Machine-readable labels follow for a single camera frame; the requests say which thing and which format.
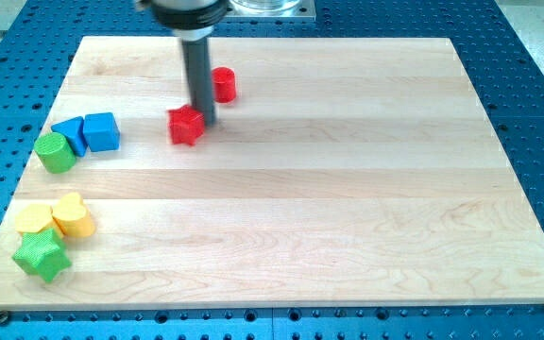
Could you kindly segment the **grey pusher rod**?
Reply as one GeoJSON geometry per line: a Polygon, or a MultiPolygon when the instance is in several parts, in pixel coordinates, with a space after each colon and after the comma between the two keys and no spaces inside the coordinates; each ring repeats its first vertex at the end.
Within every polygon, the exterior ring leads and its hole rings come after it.
{"type": "Polygon", "coordinates": [[[216,123],[209,41],[181,41],[191,106],[203,114],[206,127],[216,123]]]}

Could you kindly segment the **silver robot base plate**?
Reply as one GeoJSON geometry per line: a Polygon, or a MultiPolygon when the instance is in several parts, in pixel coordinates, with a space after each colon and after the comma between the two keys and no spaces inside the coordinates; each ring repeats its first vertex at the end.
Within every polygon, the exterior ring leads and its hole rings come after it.
{"type": "Polygon", "coordinates": [[[225,20],[311,22],[315,18],[315,0],[229,0],[225,20]]]}

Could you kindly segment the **black and silver end effector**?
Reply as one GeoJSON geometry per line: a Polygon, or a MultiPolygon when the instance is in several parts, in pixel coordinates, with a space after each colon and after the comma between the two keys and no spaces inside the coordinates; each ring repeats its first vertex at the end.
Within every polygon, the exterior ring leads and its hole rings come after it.
{"type": "Polygon", "coordinates": [[[228,0],[135,0],[137,10],[149,9],[155,20],[184,41],[198,41],[213,33],[227,14],[228,0]]]}

